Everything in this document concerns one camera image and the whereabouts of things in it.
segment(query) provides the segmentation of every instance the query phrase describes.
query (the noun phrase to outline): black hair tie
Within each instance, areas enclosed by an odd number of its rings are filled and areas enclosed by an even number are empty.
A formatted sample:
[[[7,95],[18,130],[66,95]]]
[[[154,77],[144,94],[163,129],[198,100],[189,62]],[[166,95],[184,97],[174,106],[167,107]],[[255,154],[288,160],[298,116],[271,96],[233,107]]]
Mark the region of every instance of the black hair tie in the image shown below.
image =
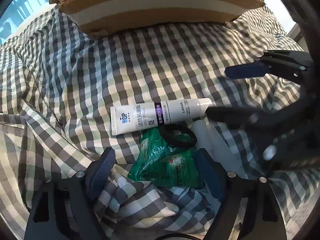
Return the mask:
[[[190,142],[179,141],[173,131],[180,131],[182,134],[187,134],[190,136]],[[170,145],[179,147],[179,148],[191,148],[192,146],[196,145],[197,137],[193,131],[191,131],[188,127],[184,127],[178,124],[168,124],[168,125],[161,125],[159,127],[159,132],[161,137]]]

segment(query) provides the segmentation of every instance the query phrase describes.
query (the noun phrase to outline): plaid bedsheet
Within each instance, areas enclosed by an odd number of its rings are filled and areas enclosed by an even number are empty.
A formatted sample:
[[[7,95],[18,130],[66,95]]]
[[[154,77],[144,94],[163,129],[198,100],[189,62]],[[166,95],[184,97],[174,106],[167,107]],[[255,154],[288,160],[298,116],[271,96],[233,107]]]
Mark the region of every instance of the plaid bedsheet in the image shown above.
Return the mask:
[[[112,147],[116,165],[95,205],[108,236],[116,223],[205,234],[215,217],[205,192],[126,178],[139,155],[140,132],[111,136],[110,107],[209,97],[217,106],[281,109],[298,99],[296,84],[272,75],[224,76],[226,66],[252,62],[265,49],[300,50],[266,7],[222,25],[164,24],[97,41],[56,9],[38,17],[0,47],[1,216],[23,239],[26,206],[41,183],[85,170]],[[246,133],[214,125],[248,177],[261,176]],[[319,179],[317,169],[273,175],[286,223]]]

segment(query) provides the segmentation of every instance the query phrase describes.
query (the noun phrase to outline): metal screw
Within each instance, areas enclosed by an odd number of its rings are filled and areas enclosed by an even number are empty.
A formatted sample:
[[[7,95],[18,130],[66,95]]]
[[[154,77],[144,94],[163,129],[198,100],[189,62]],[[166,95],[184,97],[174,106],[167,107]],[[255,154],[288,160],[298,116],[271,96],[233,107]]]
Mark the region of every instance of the metal screw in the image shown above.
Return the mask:
[[[237,174],[235,174],[233,171],[228,171],[227,175],[229,178],[235,178],[237,176]]]
[[[266,183],[266,182],[268,181],[265,177],[260,177],[259,180],[260,180],[262,183]]]
[[[257,114],[252,114],[252,115],[249,117],[249,122],[250,122],[250,123],[256,123],[258,120],[259,120],[259,116],[258,116]]]
[[[77,178],[82,178],[84,176],[84,171],[78,171],[77,173],[76,173],[76,177]]]
[[[266,161],[270,161],[277,153],[277,147],[275,145],[269,145],[263,152],[262,157]]]

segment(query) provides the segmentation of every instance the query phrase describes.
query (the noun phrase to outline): window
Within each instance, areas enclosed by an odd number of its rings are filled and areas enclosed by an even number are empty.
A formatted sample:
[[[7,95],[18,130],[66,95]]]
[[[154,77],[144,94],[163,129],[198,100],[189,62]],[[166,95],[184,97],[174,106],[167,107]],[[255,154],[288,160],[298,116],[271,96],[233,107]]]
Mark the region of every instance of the window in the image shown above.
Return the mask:
[[[264,0],[268,8],[273,12],[278,22],[282,25],[282,28],[286,33],[295,25],[287,8],[284,6],[281,0]]]
[[[49,0],[13,0],[0,19],[0,44]]]

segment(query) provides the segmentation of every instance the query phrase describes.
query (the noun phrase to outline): bolt head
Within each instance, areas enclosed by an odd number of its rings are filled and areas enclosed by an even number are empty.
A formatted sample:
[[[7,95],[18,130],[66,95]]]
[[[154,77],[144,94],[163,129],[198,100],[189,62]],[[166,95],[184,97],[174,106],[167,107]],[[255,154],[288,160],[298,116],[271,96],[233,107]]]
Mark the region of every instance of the bolt head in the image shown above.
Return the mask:
[[[228,171],[227,175],[229,178],[235,178],[237,176],[237,174],[235,174],[233,171]]]
[[[83,176],[84,176],[84,171],[78,171],[76,173],[76,177],[78,177],[78,178],[82,178]]]
[[[265,177],[260,177],[259,180],[262,183],[266,183],[268,181]]]

